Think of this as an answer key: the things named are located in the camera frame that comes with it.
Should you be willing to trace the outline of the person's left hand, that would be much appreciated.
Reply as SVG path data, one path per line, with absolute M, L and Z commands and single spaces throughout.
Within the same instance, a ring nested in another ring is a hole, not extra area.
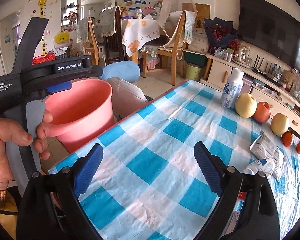
M 6 153 L 6 142 L 13 142 L 18 146 L 33 145 L 40 155 L 40 159 L 47 160 L 50 153 L 47 151 L 47 124 L 53 120 L 49 111 L 45 111 L 42 123 L 37 127 L 37 139 L 33 139 L 16 121 L 0 118 L 0 191 L 8 187 L 13 180 L 13 174 Z

